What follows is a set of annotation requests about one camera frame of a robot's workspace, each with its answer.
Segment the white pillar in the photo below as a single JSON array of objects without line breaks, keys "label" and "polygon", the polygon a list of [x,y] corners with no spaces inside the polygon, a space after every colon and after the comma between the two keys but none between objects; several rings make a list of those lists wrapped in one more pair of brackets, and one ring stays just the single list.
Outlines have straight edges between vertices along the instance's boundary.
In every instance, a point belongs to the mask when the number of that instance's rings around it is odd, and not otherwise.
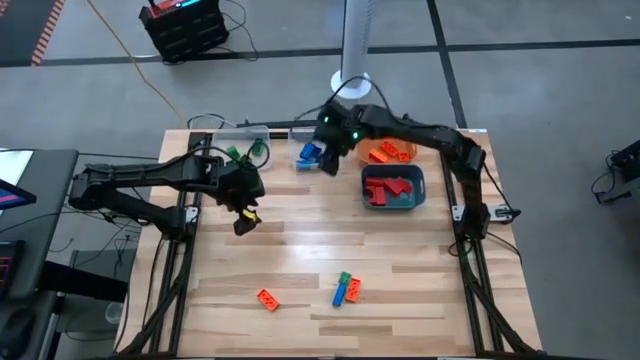
[{"label": "white pillar", "polygon": [[[369,34],[375,0],[346,0],[344,12],[344,30],[342,35],[342,64],[340,70],[331,77],[331,88],[338,90],[340,85],[354,76],[369,75],[365,72]],[[360,99],[371,90],[368,81],[353,80],[343,87],[338,96],[345,99]]]}]

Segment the concrete floor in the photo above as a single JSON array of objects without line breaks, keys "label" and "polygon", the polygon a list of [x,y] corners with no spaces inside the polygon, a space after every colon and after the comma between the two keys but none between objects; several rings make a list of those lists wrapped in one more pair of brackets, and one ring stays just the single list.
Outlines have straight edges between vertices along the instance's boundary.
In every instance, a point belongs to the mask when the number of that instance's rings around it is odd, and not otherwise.
[{"label": "concrete floor", "polygon": [[[340,45],[342,1],[239,2],[258,50]],[[135,55],[156,54],[137,20],[144,0],[95,3]],[[640,38],[635,0],[437,5],[448,44]],[[241,15],[231,3],[221,7]],[[435,43],[426,1],[379,0],[373,45]],[[227,45],[249,50],[241,31]],[[45,58],[123,55],[85,0],[68,0]],[[524,211],[514,228],[545,350],[636,359],[640,212],[632,200],[597,205],[589,186],[611,150],[638,140],[640,48],[456,52],[451,61],[468,125],[489,129],[504,190]],[[339,64],[339,57],[317,56],[142,66],[184,116],[217,112],[236,122],[263,122],[289,120],[323,101]],[[396,112],[455,126],[437,53],[372,55],[368,71]],[[4,147],[156,156],[164,130],[182,126],[128,64],[5,68],[0,89]],[[370,95],[365,101],[379,100]],[[75,247],[100,249],[112,230],[90,232],[86,221],[67,218],[52,248],[76,234]],[[63,337],[57,358],[103,355],[112,344]]]}]

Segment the blue lego brick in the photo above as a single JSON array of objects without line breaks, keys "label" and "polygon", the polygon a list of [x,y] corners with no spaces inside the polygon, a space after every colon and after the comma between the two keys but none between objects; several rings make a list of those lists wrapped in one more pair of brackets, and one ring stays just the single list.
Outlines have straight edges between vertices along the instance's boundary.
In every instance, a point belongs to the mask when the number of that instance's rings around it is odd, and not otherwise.
[{"label": "blue lego brick", "polygon": [[304,144],[300,152],[300,158],[303,160],[315,160],[322,153],[322,149],[312,143]]},{"label": "blue lego brick", "polygon": [[333,298],[333,306],[342,305],[342,299],[344,299],[344,294],[347,292],[347,284],[338,285],[338,290],[336,290],[336,296]]}]

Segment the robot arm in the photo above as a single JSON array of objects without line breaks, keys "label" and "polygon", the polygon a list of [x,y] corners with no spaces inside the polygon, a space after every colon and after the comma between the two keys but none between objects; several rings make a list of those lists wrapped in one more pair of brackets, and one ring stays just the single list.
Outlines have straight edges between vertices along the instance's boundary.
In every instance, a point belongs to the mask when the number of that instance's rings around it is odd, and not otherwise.
[{"label": "robot arm", "polygon": [[336,175],[340,156],[346,156],[364,138],[392,137],[440,151],[462,185],[465,210],[456,233],[478,240],[485,237],[491,218],[480,186],[486,152],[457,130],[421,124],[407,115],[397,118],[377,105],[356,105],[349,110],[331,101],[318,115],[315,136],[327,145],[319,167],[330,175]]},{"label": "robot arm", "polygon": [[225,164],[219,157],[194,155],[191,151],[162,164],[87,165],[74,177],[69,205],[83,211],[106,208],[134,220],[146,220],[167,237],[182,240],[189,233],[193,214],[176,206],[162,208],[119,192],[118,188],[170,186],[178,191],[202,192],[238,213],[233,224],[237,235],[251,231],[261,222],[248,206],[265,190],[258,169],[246,159]]}]

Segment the wooden table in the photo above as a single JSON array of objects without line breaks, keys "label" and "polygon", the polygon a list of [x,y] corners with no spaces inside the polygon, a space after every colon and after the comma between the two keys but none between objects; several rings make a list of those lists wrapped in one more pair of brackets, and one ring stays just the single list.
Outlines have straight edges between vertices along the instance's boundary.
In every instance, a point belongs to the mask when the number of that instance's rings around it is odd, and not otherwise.
[{"label": "wooden table", "polygon": [[[468,136],[487,151],[497,177],[488,135]],[[188,137],[187,130],[167,131],[160,161],[183,154]],[[258,214],[264,223],[251,233],[235,236],[236,214],[203,200],[179,356],[474,354],[458,260],[447,253],[454,236],[436,151],[419,147],[414,161],[424,171],[427,201],[400,214],[364,209],[354,153],[341,160],[335,178],[296,173],[286,140],[272,140],[272,157],[271,169],[262,173],[267,195],[259,199]],[[487,204],[502,203],[486,174],[483,193]],[[151,192],[151,201],[163,206],[175,205],[176,197],[169,188]],[[491,225],[490,231],[514,243],[510,226]],[[142,232],[120,348],[141,327],[159,236],[153,227]],[[484,248],[496,305],[526,342],[540,348],[518,258],[494,241],[487,237]],[[151,310],[165,250],[155,268]],[[357,303],[334,308],[341,271],[360,278],[362,288]],[[262,288],[281,304],[273,313],[256,298]],[[486,315],[479,312],[490,348]],[[161,350],[172,315],[170,310]]]}]

